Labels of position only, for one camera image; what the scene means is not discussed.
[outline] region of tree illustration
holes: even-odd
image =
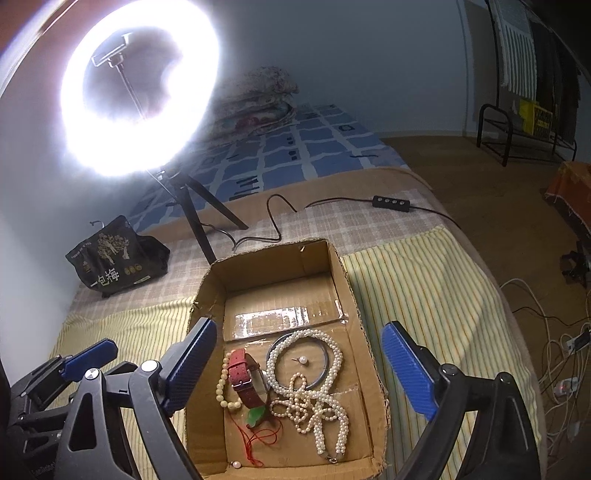
[[[123,252],[122,256],[124,259],[129,259],[127,247],[129,245],[129,239],[124,238],[120,235],[105,235],[104,233],[99,234],[98,240],[99,248],[98,252],[101,258],[108,260],[111,265],[114,265],[113,256],[118,252]]]

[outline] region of orange cloth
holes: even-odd
[[[591,165],[577,161],[563,162],[546,191],[548,197],[562,198],[590,230]]]

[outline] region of wooden floor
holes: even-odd
[[[427,182],[447,211],[460,224],[480,252],[499,284],[510,278],[524,279],[538,297],[546,315],[565,323],[585,316],[585,290],[580,284],[566,284],[560,272],[560,255],[575,249],[577,240],[556,210],[541,194],[556,165],[510,162],[503,168],[498,160],[479,148],[472,139],[458,137],[404,137],[384,140]],[[536,308],[531,297],[518,286],[504,292],[512,310]],[[546,343],[544,321],[522,310],[515,314],[530,350],[538,377],[542,374],[542,350]],[[550,320],[551,337],[562,333],[578,335],[581,323],[566,328]],[[559,378],[572,375],[568,363]],[[586,379],[577,408],[584,419],[589,404],[591,375]],[[545,409],[550,405],[544,394]],[[548,431],[556,431],[564,419],[564,407],[547,417]],[[586,424],[573,443],[566,436],[553,453],[550,464],[564,457],[548,473],[552,479],[591,478],[590,467],[580,454],[591,450],[591,427]]]

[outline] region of watch face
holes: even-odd
[[[269,388],[267,386],[267,382],[265,377],[267,376],[267,372],[264,370],[254,370],[251,371],[251,378],[252,378],[252,386],[255,387],[255,391],[261,400],[267,403]]]

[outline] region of ring light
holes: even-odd
[[[96,49],[123,29],[156,27],[171,35],[181,58],[165,79],[168,101],[157,115],[114,121],[85,107],[86,68]],[[70,151],[103,175],[164,165],[191,138],[216,80],[218,45],[209,19],[189,0],[138,0],[99,21],[76,47],[61,85]]]

